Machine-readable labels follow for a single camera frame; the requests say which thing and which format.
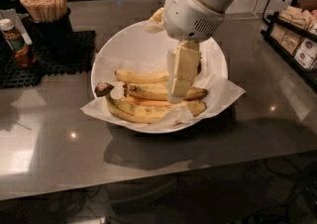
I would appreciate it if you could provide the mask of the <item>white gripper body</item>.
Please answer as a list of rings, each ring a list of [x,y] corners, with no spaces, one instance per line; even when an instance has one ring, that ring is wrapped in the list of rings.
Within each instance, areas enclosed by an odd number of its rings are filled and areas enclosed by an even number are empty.
[[[208,40],[223,22],[224,14],[199,0],[165,0],[163,23],[167,34],[176,40]]]

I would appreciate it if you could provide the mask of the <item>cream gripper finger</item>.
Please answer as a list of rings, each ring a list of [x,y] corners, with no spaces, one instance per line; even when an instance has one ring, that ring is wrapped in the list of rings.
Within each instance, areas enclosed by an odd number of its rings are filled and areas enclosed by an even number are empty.
[[[155,34],[165,30],[163,12],[164,12],[164,9],[159,8],[148,19],[146,23],[146,31],[148,33]]]
[[[177,48],[167,53],[167,100],[172,103],[182,101],[193,79],[198,74],[201,60],[199,44],[194,41],[180,42]]]

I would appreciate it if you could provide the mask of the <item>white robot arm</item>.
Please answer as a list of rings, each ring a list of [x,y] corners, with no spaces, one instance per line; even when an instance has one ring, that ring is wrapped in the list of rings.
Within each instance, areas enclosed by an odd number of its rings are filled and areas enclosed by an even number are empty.
[[[199,44],[211,38],[234,0],[165,0],[147,21],[149,33],[165,31],[179,47],[167,54],[167,100],[178,103],[186,96],[199,66]]]

